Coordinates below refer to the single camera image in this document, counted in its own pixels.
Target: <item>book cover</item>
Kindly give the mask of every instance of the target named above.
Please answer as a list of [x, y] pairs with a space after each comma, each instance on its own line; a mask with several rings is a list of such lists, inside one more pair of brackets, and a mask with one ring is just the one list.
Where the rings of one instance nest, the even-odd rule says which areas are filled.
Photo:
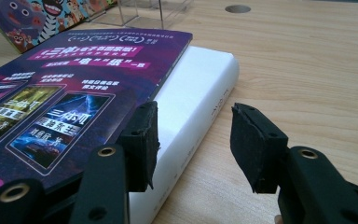
[[25, 52], [112, 7], [113, 0], [0, 0], [0, 31]]
[[130, 192], [131, 223], [153, 221], [230, 95], [239, 71], [230, 53], [186, 49], [155, 98], [160, 150], [154, 188]]
[[42, 181], [47, 192], [82, 172], [151, 99], [189, 33], [66, 31], [0, 67], [0, 183]]

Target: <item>wooden surface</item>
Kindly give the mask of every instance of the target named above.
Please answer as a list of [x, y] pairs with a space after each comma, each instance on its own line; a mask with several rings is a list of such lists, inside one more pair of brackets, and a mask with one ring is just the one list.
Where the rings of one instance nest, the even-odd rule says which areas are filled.
[[[231, 5], [252, 10], [226, 12]], [[170, 29], [193, 33], [193, 46], [233, 53], [241, 73], [154, 223], [274, 222], [277, 196], [253, 194], [229, 149], [236, 102], [261, 110], [289, 147], [322, 151], [358, 184], [358, 4], [194, 0]], [[0, 35], [0, 65], [17, 56]]]

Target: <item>book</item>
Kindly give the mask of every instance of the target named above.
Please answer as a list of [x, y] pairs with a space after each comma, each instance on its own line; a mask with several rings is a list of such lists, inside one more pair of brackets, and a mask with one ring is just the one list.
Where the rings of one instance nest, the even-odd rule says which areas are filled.
[[66, 31], [0, 67], [0, 185], [35, 178], [46, 192], [81, 174], [152, 100], [192, 34]]
[[0, 0], [0, 32], [23, 53], [117, 0]]
[[238, 79], [230, 53], [189, 46], [158, 92], [154, 189], [130, 192], [131, 223], [151, 223]]

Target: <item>wooden table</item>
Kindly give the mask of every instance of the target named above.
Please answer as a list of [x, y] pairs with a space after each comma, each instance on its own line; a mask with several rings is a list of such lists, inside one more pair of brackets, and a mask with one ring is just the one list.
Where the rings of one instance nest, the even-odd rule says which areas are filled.
[[[231, 5], [252, 10], [226, 12]], [[322, 151], [358, 184], [358, 4], [195, 0], [170, 29], [193, 33], [193, 46], [232, 52], [241, 73], [155, 223], [274, 222], [277, 196], [253, 194], [229, 149], [236, 102], [261, 110], [289, 147]], [[0, 35], [0, 65], [17, 56]]]

